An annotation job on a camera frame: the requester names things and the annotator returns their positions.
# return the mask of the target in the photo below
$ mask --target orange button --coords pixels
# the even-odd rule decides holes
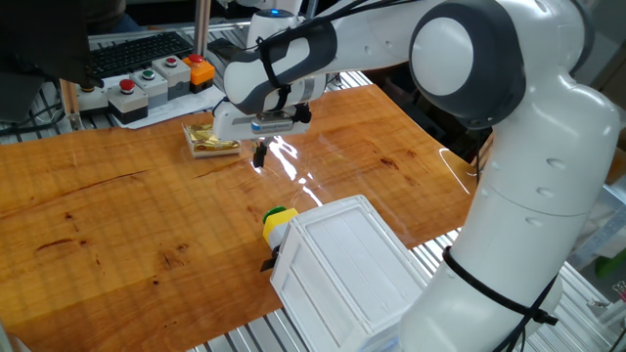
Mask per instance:
[[[213,77],[215,76],[215,67],[213,67],[213,65],[209,64],[204,59],[198,62],[198,58],[195,58],[194,56],[198,56],[202,59],[202,56],[198,54],[192,54],[189,56],[189,58],[183,59],[183,63],[189,66],[192,70],[192,84],[200,85],[205,83],[209,79],[213,79]]]

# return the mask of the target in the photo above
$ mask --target wood grain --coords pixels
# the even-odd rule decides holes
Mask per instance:
[[[78,113],[78,96],[76,95],[76,85],[64,79],[60,79],[61,97],[63,98],[63,107],[67,115]]]
[[[263,214],[365,195],[407,246],[463,224],[472,169],[376,86],[309,132],[192,159],[184,116],[0,147],[0,319],[34,351],[184,351],[281,306]]]

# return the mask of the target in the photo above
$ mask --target yellow object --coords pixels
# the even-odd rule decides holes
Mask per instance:
[[[265,219],[265,227],[263,228],[263,239],[265,239],[265,242],[269,245],[270,233],[272,230],[274,230],[275,227],[290,221],[292,217],[297,214],[297,210],[291,208],[268,216],[267,219]]]
[[[201,63],[192,63],[189,58],[185,58],[183,59],[183,63],[187,64],[187,66],[192,69],[192,84],[203,84],[207,80],[213,79],[215,76],[215,67],[206,61],[202,61]]]
[[[183,129],[194,157],[238,154],[242,151],[242,145],[237,141],[218,140],[212,124],[183,125]]]

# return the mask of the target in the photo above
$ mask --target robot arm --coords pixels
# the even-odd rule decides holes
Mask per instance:
[[[302,133],[307,118],[293,117],[321,96],[320,77],[409,61],[432,103],[468,128],[494,129],[494,148],[449,253],[484,285],[530,307],[580,233],[620,130],[613,104],[569,75],[593,37],[575,1],[339,2],[228,65],[230,102],[214,111],[216,135]],[[358,12],[376,4],[389,6]],[[558,287],[545,310],[554,309]],[[492,351],[521,319],[444,263],[403,316],[400,342],[405,352]]]
[[[302,6],[302,0],[235,0],[242,6],[259,10],[282,9],[297,14]]]

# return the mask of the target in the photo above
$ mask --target black cable tie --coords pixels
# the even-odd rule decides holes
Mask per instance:
[[[272,257],[263,261],[261,264],[261,273],[274,268],[276,261],[278,260],[278,252],[281,250],[281,246],[277,245],[272,249]]]
[[[556,280],[557,280],[557,275],[555,275],[555,277],[550,281],[550,283],[546,286],[546,288],[544,288],[541,294],[539,294],[539,297],[537,297],[535,302],[532,304],[532,307],[530,307],[531,310],[539,309],[539,306],[541,306],[541,303],[543,303],[544,299],[546,299],[546,297],[548,296],[548,293],[550,293],[550,290],[552,289],[552,286],[555,284]],[[493,352],[500,352],[507,346],[509,346],[507,347],[507,352],[513,352],[515,349],[515,345],[519,341],[520,336],[522,337],[520,351],[523,352],[523,347],[524,347],[523,341],[526,339],[526,325],[528,324],[528,322],[530,322],[530,319],[531,319],[530,316],[524,316],[519,322],[519,324],[517,324],[515,329],[511,331],[509,336],[505,338],[505,340],[502,341],[502,343],[500,343],[493,350]]]
[[[263,40],[259,43],[258,51],[261,62],[263,63],[263,68],[265,69],[265,74],[267,74],[267,80],[270,81],[270,84],[272,84],[274,88],[279,90],[278,103],[273,109],[270,110],[278,111],[285,106],[287,96],[291,93],[291,85],[281,84],[281,82],[279,82],[278,77],[274,72],[274,68],[272,67],[272,63],[270,62],[269,44],[267,40]]]
[[[252,156],[252,166],[254,167],[263,167],[265,164],[265,156],[267,155],[267,146],[263,143],[259,143],[256,149],[254,150],[254,155]]]
[[[496,292],[495,290],[491,289],[489,286],[485,285],[482,281],[480,281],[475,276],[470,274],[467,270],[465,270],[452,257],[452,255],[450,255],[450,246],[447,246],[445,249],[443,249],[443,260],[446,262],[446,264],[448,264],[450,269],[452,269],[452,271],[454,271],[457,275],[459,275],[459,277],[463,279],[466,283],[474,287],[477,291],[484,294],[485,296],[487,296],[494,302],[500,304],[501,306],[505,308],[509,308],[512,311],[517,312],[523,316],[530,316],[532,320],[534,320],[535,322],[539,324],[548,324],[548,325],[553,326],[559,321],[559,319],[551,316],[550,314],[548,314],[548,312],[542,309],[535,310],[532,308],[528,308],[524,305],[521,305],[515,301],[508,299],[504,295]]]
[[[224,98],[222,98],[222,100],[220,100],[219,102],[217,102],[217,104],[215,104],[215,106],[213,107],[211,112],[213,112],[213,114],[215,114],[215,111],[220,106],[220,104],[222,104],[222,103],[229,103],[229,102],[230,102],[230,100],[228,100],[228,97],[224,96]]]

